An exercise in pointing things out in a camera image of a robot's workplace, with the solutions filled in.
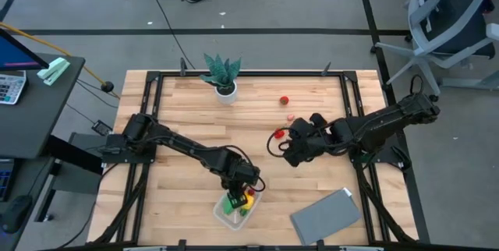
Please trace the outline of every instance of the red object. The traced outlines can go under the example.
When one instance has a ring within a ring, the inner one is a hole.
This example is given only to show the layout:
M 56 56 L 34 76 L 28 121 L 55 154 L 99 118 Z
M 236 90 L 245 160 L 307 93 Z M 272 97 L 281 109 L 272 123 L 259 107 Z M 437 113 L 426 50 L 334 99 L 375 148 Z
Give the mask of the red object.
M 276 129 L 274 132 L 274 138 L 279 139 L 284 136 L 284 130 Z
M 289 102 L 289 98 L 287 96 L 283 96 L 279 99 L 279 102 L 281 102 L 281 104 L 287 104 Z

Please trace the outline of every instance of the monitor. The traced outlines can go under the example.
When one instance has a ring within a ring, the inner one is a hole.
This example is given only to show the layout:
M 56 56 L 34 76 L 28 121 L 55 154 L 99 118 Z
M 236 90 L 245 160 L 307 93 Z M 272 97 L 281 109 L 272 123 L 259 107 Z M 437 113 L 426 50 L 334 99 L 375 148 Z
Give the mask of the monitor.
M 0 73 L 2 71 L 46 69 L 47 62 L 35 55 L 13 36 L 0 30 Z

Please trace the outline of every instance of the wooden table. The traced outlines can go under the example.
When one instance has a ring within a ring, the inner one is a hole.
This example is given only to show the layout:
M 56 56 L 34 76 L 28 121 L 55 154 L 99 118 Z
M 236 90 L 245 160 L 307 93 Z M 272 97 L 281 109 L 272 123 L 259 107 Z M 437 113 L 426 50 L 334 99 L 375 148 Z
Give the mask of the wooden table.
M 146 74 L 145 70 L 126 74 L 115 122 L 117 133 L 123 130 L 130 115 L 140 110 Z M 362 70 L 357 71 L 357 76 L 365 112 L 383 108 L 377 72 Z M 158 118 L 160 123 L 207 146 L 240 146 L 260 168 L 260 176 L 267 183 L 261 202 L 246 226 L 233 232 L 212 214 L 214 204 L 224 193 L 220 178 L 198 161 L 159 147 L 156 162 L 150 168 L 139 244 L 177 245 L 180 239 L 186 239 L 188 245 L 202 246 L 300 245 L 289 215 L 343 187 L 353 193 L 361 210 L 356 173 L 348 157 L 325 154 L 293 168 L 283 159 L 272 157 L 265 148 L 274 129 L 289 125 L 286 120 L 289 114 L 308 119 L 313 112 L 319 112 L 328 121 L 344 117 L 339 80 L 318 76 L 240 76 L 237 83 L 238 100 L 225 106 L 217 102 L 213 87 L 200 79 L 168 77 L 163 84 Z M 282 95 L 290 98 L 287 106 L 278 102 Z M 277 143 L 275 140 L 272 143 L 274 150 Z M 105 230 L 121 207 L 128 167 L 117 166 L 101 183 L 89 241 Z M 389 164 L 377 164 L 377 174 L 386 208 L 408 235 L 417 238 L 402 173 Z M 370 207 L 380 239 L 377 213 Z M 132 219 L 129 217 L 127 236 L 131 233 Z M 367 244 L 363 219 L 324 241 L 327 245 Z

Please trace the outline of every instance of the concrete floor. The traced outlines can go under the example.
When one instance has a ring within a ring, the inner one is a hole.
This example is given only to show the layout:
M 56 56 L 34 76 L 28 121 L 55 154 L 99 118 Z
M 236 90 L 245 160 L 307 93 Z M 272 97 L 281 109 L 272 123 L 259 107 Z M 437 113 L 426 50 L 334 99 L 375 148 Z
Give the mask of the concrete floor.
M 188 4 L 160 0 L 174 28 L 328 28 L 368 29 L 362 0 L 206 0 Z M 407 29 L 405 0 L 370 0 L 378 29 Z M 496 14 L 490 21 L 498 21 Z M 20 29 L 164 29 L 154 0 L 15 0 L 5 20 Z M 87 59 L 87 66 L 116 90 L 122 89 L 127 69 L 176 69 L 182 57 L 172 36 L 101 35 L 43 36 L 74 55 Z M 37 52 L 52 52 L 32 41 L 20 39 Z M 186 54 L 203 67 L 202 54 L 242 56 L 244 69 L 378 69 L 369 53 L 370 35 L 182 35 Z M 402 37 L 381 37 L 383 42 L 405 45 Z M 385 53 L 390 74 L 407 61 Z M 473 61 L 474 70 L 435 69 L 437 75 L 480 78 L 497 69 L 499 58 Z M 395 95 L 408 93 L 409 80 L 417 69 L 394 83 Z M 96 83 L 82 73 L 82 80 Z M 438 106 L 441 116 L 432 125 L 406 129 L 419 194 L 432 243 L 499 248 L 499 135 L 498 93 L 444 89 Z M 112 104 L 118 102 L 109 98 Z M 80 87 L 69 103 L 94 120 L 112 125 L 115 109 L 103 105 Z M 67 139 L 71 132 L 93 133 L 90 123 L 66 108 L 54 134 Z M 18 250 L 60 246 L 75 235 L 87 219 L 94 196 L 60 193 L 49 213 L 48 223 L 30 223 Z M 73 246 L 84 244 L 84 232 Z

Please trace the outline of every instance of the gray pad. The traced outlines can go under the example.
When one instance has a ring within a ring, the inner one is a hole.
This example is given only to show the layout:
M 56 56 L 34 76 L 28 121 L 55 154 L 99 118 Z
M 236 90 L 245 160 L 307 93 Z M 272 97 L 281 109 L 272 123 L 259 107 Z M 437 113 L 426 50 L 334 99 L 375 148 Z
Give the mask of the gray pad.
M 304 246 L 324 239 L 359 219 L 359 209 L 346 188 L 291 215 L 291 222 Z

